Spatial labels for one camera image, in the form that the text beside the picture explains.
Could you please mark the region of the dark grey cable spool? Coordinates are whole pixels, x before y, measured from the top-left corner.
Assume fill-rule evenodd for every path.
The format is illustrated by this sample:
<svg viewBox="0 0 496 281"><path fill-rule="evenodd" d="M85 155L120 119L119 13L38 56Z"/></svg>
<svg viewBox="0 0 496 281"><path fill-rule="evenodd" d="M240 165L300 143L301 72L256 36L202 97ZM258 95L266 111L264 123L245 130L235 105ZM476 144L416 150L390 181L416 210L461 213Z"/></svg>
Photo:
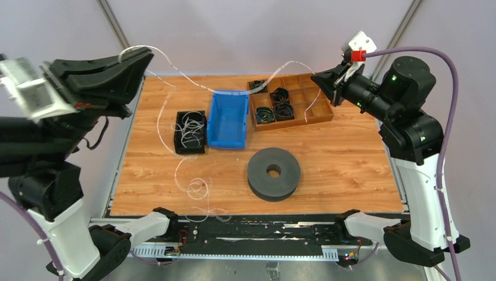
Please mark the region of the dark grey cable spool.
<svg viewBox="0 0 496 281"><path fill-rule="evenodd" d="M301 179L296 157L282 148L265 148L256 152L247 165L248 185L258 198L279 202L290 197Z"/></svg>

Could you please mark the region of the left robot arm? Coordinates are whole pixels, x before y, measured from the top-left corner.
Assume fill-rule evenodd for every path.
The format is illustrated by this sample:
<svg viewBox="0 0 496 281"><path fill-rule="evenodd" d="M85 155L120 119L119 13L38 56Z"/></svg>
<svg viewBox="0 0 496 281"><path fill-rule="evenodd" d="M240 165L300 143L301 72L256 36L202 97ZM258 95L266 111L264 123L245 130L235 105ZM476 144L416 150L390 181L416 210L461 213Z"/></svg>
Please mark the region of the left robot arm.
<svg viewBox="0 0 496 281"><path fill-rule="evenodd" d="M131 115L128 105L153 56L133 47L102 59L57 59L44 63L42 74L24 57L1 57L1 84L23 112L1 118L1 177L11 192L1 199L39 234L51 256L47 270L60 280L101 280L132 247L178 237L177 214L161 207L125 224L90 225L81 169L68 162L100 118Z"/></svg>

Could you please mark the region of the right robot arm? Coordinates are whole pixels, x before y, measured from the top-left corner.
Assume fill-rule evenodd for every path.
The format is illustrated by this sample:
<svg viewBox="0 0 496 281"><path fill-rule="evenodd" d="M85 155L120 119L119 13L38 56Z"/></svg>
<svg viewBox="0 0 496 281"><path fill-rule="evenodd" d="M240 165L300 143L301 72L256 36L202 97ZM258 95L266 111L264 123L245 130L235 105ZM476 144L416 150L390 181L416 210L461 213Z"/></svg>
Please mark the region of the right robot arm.
<svg viewBox="0 0 496 281"><path fill-rule="evenodd" d="M436 172L444 133L437 119L422 106L436 83L429 66L419 58L396 58L380 84L357 70L346 78L351 64L313 74L311 80L334 106L348 101L381 122L379 134L396 165L408 202L409 218L387 219L349 210L335 219L334 235L342 244L365 238L386 246L399 261L433 267L445 259L449 242L455 253L470 247L459 234L449 203L440 192Z"/></svg>

